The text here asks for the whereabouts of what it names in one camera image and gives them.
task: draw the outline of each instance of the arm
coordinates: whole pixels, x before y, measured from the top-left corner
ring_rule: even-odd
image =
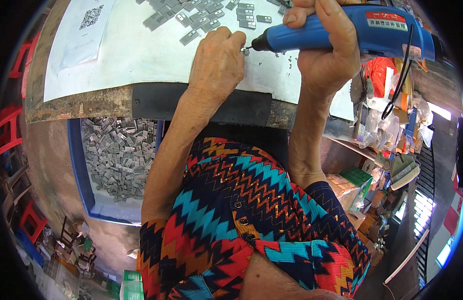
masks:
[[[326,181],[320,165],[320,141],[330,104],[335,93],[360,71],[355,26],[339,3],[357,0],[294,0],[294,7],[283,17],[284,24],[297,28],[316,11],[333,46],[333,51],[301,50],[298,56],[301,90],[288,144],[288,172],[302,189]]]
[[[219,27],[198,45],[188,88],[178,101],[146,180],[142,224],[170,217],[193,141],[243,80],[245,60],[240,48],[246,38],[241,31],[232,34],[227,27]]]

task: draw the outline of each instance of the blue electric screwdriver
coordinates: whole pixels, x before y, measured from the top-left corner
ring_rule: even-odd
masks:
[[[416,61],[448,61],[439,38],[421,28],[411,14],[401,9],[357,4],[345,5],[343,11],[355,25],[361,53],[390,58],[409,56]],[[318,16],[313,14],[300,28],[284,25],[267,28],[262,35],[253,39],[252,46],[248,48],[276,53],[332,48],[328,35]]]

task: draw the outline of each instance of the hand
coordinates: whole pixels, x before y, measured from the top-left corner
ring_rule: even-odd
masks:
[[[219,27],[208,32],[196,49],[187,93],[199,99],[198,105],[210,117],[245,76],[245,56],[240,49],[246,40],[241,31],[232,34],[227,27]]]
[[[302,27],[308,15],[316,12],[329,33],[333,51],[301,50],[298,69],[301,72],[302,89],[323,99],[327,106],[335,93],[358,74],[361,67],[360,50],[355,26],[340,4],[357,4],[359,0],[293,0],[294,6],[287,10],[283,24]]]

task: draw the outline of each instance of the gray plastic part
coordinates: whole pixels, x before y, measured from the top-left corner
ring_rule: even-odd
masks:
[[[198,36],[199,33],[195,29],[193,29],[180,39],[180,43],[183,44],[183,46],[186,46],[188,43],[190,43],[193,39],[195,39]]]
[[[149,0],[154,10],[158,11],[163,8],[170,0]]]
[[[215,19],[218,19],[218,18],[221,18],[225,15],[225,13],[223,12],[223,10],[221,9],[218,9],[216,12],[214,13],[211,13],[209,15],[207,15],[206,17],[210,20],[210,21],[213,21]]]
[[[255,10],[255,5],[249,3],[238,3],[238,8],[244,8],[246,10]]]
[[[236,20],[237,20],[237,21],[255,22],[254,16],[247,16],[247,15],[244,15],[244,14],[238,14],[238,15],[236,15]]]
[[[244,8],[237,8],[236,9],[236,14],[241,14],[245,16],[253,16],[253,10],[250,9],[244,9]]]
[[[222,9],[223,8],[223,4],[218,2],[218,3],[214,3],[212,5],[209,5],[207,8],[206,8],[206,11],[209,13],[209,14],[212,14],[214,12],[216,12],[217,10],[219,9]]]
[[[203,18],[206,15],[208,15],[208,11],[206,11],[204,9],[204,10],[201,10],[201,11],[191,15],[190,20],[192,20],[192,22],[195,22],[195,21],[198,21],[199,19]]]
[[[250,54],[250,50],[248,50],[246,48],[241,48],[240,52],[243,53],[245,56],[248,56]]]
[[[151,15],[148,19],[143,21],[143,25],[148,27],[151,31],[157,29],[160,25],[164,24],[168,19],[165,18],[161,13],[158,11]]]
[[[187,15],[184,13],[184,12],[181,12],[179,13],[178,15],[176,15],[175,17],[180,23],[181,25],[183,25],[184,27],[189,27],[190,25],[192,25],[192,20],[190,20],[189,17],[187,17]]]
[[[256,16],[256,21],[257,22],[264,22],[264,23],[271,23],[271,17],[257,15]]]
[[[181,11],[185,5],[185,3],[178,3],[177,5],[170,8],[170,11],[172,11],[174,14],[178,14],[178,12]]]
[[[201,3],[201,0],[192,0],[190,3],[188,3],[186,6],[185,6],[185,9],[189,12],[192,11],[192,9],[195,8],[195,6],[197,6],[198,4]]]
[[[228,4],[225,7],[232,11],[239,1],[240,0],[230,0],[230,2],[228,2]]]
[[[266,0],[267,2],[270,2],[270,3],[273,3],[275,4],[276,6],[281,6],[282,4],[280,3],[280,1],[278,0]]]
[[[287,10],[288,10],[287,7],[286,7],[285,5],[282,5],[282,6],[280,6],[280,9],[278,9],[278,13],[279,13],[280,15],[285,15],[285,13],[287,12]]]
[[[255,30],[257,28],[257,23],[251,21],[240,21],[238,26]]]
[[[220,26],[220,22],[218,20],[213,20],[213,21],[210,21],[206,24],[204,24],[202,26],[202,29],[205,33],[217,28],[218,26]]]
[[[173,18],[175,16],[175,14],[168,8],[168,7],[162,7],[159,12],[165,17],[167,18],[167,20],[170,20],[171,18]]]
[[[194,21],[192,24],[191,24],[191,27],[193,29],[199,29],[200,27],[202,27],[204,24],[210,22],[210,19],[208,17],[203,17],[202,19],[198,20],[198,21]]]
[[[206,1],[201,2],[200,4],[197,4],[195,8],[198,9],[198,11],[202,11],[206,9],[207,6],[209,6],[210,4],[213,4],[213,2],[211,0],[206,0]]]

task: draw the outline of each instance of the wall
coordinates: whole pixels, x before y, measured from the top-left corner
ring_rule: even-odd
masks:
[[[435,197],[436,207],[433,210],[430,238],[436,235],[443,224],[448,207],[455,197],[451,175],[455,167],[456,135],[458,119],[448,121],[439,114],[433,114],[432,126],[435,127],[432,147],[435,164]]]
[[[455,197],[451,203],[451,207],[453,207],[453,209],[457,210],[459,200],[460,196],[455,193]],[[446,245],[450,237],[450,231],[448,231],[448,229],[446,229],[442,224],[431,240],[430,247],[428,247],[428,261],[426,264],[426,277],[428,281],[435,277],[435,275],[438,274],[438,272],[441,270],[441,266],[437,261],[437,257],[443,250],[443,247]]]

